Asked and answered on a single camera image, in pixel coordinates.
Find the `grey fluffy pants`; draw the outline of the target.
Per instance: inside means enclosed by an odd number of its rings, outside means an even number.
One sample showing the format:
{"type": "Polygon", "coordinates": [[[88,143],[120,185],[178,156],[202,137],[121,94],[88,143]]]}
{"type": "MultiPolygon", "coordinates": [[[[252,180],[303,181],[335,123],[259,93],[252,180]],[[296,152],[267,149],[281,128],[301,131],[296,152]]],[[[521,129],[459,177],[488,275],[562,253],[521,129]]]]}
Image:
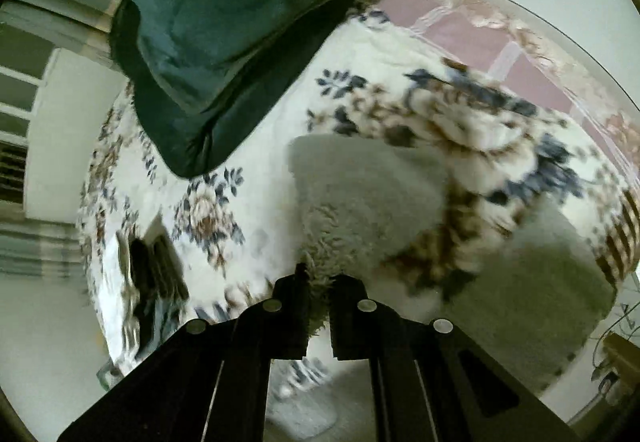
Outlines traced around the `grey fluffy pants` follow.
{"type": "Polygon", "coordinates": [[[337,135],[292,139],[285,164],[312,329],[348,275],[406,318],[450,319],[541,393],[612,309],[615,289],[556,191],[483,197],[432,147],[337,135]]]}

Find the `black folded garment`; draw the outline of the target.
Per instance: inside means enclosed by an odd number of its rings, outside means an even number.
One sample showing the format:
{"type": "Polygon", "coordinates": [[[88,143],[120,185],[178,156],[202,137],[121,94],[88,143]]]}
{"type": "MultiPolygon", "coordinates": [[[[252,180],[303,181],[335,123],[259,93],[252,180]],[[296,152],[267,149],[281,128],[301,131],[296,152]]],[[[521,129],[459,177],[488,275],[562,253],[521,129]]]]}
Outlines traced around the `black folded garment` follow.
{"type": "Polygon", "coordinates": [[[142,361],[180,326],[189,300],[180,264],[165,235],[147,245],[139,238],[130,243],[131,276],[139,298],[134,307],[139,341],[136,360],[142,361]]]}

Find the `white folded garment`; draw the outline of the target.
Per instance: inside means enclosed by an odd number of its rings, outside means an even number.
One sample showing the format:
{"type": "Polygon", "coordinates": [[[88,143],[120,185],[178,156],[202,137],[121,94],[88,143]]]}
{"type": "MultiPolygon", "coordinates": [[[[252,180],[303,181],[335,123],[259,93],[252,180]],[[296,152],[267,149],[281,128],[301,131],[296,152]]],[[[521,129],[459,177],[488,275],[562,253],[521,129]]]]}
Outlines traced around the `white folded garment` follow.
{"type": "Polygon", "coordinates": [[[108,355],[123,373],[137,365],[140,325],[134,310],[139,302],[140,291],[131,275],[129,243],[117,232],[105,246],[96,304],[108,355]]]}

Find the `floral bed blanket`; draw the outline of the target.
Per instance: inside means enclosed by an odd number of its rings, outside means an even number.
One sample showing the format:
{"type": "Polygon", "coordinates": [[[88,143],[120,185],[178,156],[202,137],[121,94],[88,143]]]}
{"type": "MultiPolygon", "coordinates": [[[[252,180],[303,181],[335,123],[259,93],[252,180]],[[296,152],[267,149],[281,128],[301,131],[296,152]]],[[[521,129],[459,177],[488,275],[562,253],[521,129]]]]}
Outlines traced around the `floral bed blanket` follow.
{"type": "Polygon", "coordinates": [[[483,197],[556,191],[615,299],[638,264],[639,185],[578,123],[372,10],[339,24],[228,159],[192,179],[172,173],[143,131],[129,80],[102,124],[78,215],[101,329],[96,294],[117,232],[129,250],[136,238],[149,245],[166,236],[189,292],[180,326],[220,324],[269,298],[279,278],[305,263],[285,149],[311,135],[432,147],[466,191],[483,197]]]}

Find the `pink patterned bed sheet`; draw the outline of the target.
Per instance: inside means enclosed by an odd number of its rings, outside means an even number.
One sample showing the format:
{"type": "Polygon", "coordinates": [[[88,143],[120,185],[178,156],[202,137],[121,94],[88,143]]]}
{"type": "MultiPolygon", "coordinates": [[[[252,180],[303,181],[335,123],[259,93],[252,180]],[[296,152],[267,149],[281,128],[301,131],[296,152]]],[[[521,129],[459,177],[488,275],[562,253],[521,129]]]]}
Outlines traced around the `pink patterned bed sheet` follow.
{"type": "Polygon", "coordinates": [[[370,0],[442,55],[534,104],[566,113],[639,180],[639,110],[565,33],[510,0],[370,0]]]}

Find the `dark green pillow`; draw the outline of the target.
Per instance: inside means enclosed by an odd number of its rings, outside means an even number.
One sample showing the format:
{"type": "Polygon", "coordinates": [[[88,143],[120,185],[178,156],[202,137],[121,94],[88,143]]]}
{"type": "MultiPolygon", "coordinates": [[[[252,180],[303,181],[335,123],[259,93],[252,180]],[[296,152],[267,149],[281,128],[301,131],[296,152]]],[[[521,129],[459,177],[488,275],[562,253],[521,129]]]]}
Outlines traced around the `dark green pillow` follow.
{"type": "Polygon", "coordinates": [[[121,0],[108,43],[134,109],[183,179],[224,163],[357,0],[121,0]]]}

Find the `striped curtain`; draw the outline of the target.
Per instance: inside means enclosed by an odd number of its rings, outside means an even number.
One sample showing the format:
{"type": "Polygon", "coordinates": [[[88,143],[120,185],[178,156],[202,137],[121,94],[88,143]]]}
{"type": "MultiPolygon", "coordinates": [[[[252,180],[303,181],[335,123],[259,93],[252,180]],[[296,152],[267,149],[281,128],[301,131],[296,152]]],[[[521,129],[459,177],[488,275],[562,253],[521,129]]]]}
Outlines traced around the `striped curtain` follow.
{"type": "Polygon", "coordinates": [[[80,283],[91,249],[76,234],[80,193],[94,145],[125,77],[108,57],[119,0],[5,0],[1,27],[43,38],[53,54],[24,115],[28,236],[1,269],[18,277],[80,283]]]}

